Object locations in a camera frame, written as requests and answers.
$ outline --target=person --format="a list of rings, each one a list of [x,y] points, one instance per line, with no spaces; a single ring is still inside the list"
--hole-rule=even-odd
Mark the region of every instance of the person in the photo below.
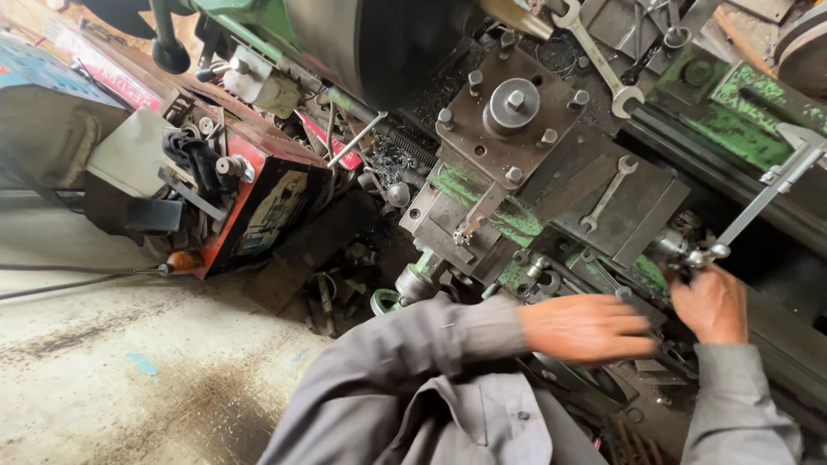
[[[700,394],[681,463],[795,463],[801,438],[770,400],[747,341],[743,286],[708,266],[671,293],[699,341]],[[477,305],[438,295],[412,304],[323,351],[259,464],[606,463],[551,393],[514,368],[514,357],[645,357],[657,349],[639,335],[647,328],[612,295],[526,306],[501,295]]]

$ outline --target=floor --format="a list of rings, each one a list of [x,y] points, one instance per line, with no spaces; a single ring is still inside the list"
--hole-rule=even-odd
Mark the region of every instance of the floor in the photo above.
[[[0,198],[0,214],[6,262],[157,264],[38,198]],[[0,301],[0,463],[254,463],[331,340],[301,308],[276,318],[246,299],[247,278],[138,276]],[[0,293],[77,279],[0,272]]]

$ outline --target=hand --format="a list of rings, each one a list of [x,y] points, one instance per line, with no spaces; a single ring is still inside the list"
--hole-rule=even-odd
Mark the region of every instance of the hand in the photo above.
[[[747,292],[734,276],[707,265],[696,272],[689,285],[675,280],[671,288],[677,316],[698,341],[747,343]]]
[[[613,295],[570,295],[518,307],[528,348],[561,362],[592,363],[646,355],[650,338],[634,337],[649,321]]]

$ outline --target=gray shirt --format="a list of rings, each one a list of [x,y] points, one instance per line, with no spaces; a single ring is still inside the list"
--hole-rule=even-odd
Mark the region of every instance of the gray shirt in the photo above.
[[[371,319],[308,368],[259,464],[599,463],[574,420],[521,372],[515,303],[446,295]],[[795,463],[800,437],[752,345],[698,344],[700,395],[683,463]]]

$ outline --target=gray sleeve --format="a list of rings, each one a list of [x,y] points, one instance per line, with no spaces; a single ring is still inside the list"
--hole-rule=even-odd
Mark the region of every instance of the gray sleeve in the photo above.
[[[700,394],[686,438],[684,465],[793,465],[798,428],[770,400],[758,349],[696,344]]]
[[[373,463],[429,377],[526,352],[515,309],[503,296],[468,306],[440,294],[345,333],[308,367],[259,464]]]

